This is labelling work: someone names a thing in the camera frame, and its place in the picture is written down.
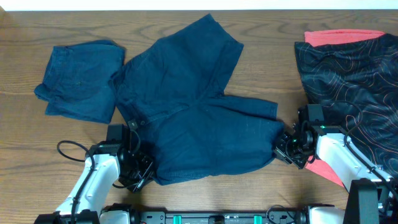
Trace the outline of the navy blue shorts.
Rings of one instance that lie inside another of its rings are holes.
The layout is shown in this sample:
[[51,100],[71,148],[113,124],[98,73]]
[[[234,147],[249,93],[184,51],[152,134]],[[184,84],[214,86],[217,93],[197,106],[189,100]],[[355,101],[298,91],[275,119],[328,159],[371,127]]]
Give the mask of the navy blue shorts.
[[225,95],[243,51],[211,15],[157,40],[113,78],[116,106],[154,159],[154,180],[237,175],[272,162],[277,103]]

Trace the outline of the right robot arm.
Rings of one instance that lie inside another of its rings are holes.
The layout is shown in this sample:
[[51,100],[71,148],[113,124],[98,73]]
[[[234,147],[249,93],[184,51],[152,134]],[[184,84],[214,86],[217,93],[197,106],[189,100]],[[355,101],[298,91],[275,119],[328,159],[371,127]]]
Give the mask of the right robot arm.
[[325,162],[349,193],[344,210],[307,205],[292,223],[397,223],[397,180],[367,159],[343,128],[303,123],[293,134],[282,133],[273,153],[299,169]]

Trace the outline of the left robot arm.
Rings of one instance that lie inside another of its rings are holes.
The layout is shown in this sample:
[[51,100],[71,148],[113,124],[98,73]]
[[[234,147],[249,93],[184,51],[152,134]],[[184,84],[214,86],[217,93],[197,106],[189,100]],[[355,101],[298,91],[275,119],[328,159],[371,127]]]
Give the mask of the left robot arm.
[[130,205],[114,203],[104,206],[111,188],[140,191],[152,180],[153,159],[142,151],[129,149],[123,143],[101,142],[90,149],[74,142],[63,140],[57,151],[63,157],[62,144],[73,144],[86,152],[83,172],[73,190],[53,213],[41,214],[35,224],[57,223],[141,223],[139,212]]

